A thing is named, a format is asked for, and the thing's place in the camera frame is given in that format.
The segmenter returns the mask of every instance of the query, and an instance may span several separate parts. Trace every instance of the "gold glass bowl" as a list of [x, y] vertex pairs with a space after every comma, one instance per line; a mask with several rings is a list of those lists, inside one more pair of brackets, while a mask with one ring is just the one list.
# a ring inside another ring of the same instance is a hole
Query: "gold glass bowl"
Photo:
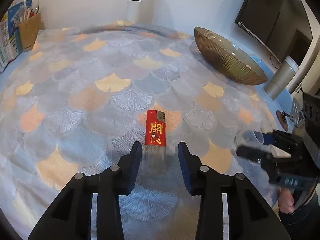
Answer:
[[259, 85], [267, 75], [244, 51], [207, 29], [195, 27], [199, 51], [212, 66], [231, 80], [244, 85]]

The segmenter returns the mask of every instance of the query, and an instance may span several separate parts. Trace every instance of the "television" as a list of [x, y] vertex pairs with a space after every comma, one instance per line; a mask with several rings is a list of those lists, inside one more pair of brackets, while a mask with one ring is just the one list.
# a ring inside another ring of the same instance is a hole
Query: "television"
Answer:
[[301, 0], [244, 0], [235, 22], [280, 63], [290, 56], [300, 65], [312, 41]]

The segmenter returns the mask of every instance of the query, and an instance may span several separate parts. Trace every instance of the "white wall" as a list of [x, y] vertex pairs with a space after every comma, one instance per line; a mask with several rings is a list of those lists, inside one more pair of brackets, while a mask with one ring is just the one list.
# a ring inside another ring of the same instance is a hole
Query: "white wall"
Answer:
[[244, 0], [155, 0], [152, 23], [193, 35], [199, 26], [214, 31], [271, 66], [270, 53], [234, 21]]
[[47, 29], [105, 25], [126, 16], [127, 0], [39, 1], [44, 26]]

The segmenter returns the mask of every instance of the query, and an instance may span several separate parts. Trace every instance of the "metal cylinder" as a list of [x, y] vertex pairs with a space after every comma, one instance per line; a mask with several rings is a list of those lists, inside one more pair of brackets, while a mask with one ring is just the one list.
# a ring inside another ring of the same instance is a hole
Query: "metal cylinder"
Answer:
[[290, 57], [287, 57], [263, 90], [272, 100], [275, 100], [289, 84], [297, 71], [297, 64]]

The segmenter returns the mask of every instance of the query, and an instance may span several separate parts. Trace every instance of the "white pipe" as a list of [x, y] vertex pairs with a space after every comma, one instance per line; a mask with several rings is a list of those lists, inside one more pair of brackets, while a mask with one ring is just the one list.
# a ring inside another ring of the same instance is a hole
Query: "white pipe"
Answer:
[[127, 17], [126, 20], [132, 23], [137, 23], [140, 20], [142, 13], [142, 1], [129, 0], [127, 3]]
[[137, 23], [142, 13], [142, 1], [129, 0], [127, 3], [127, 21]]

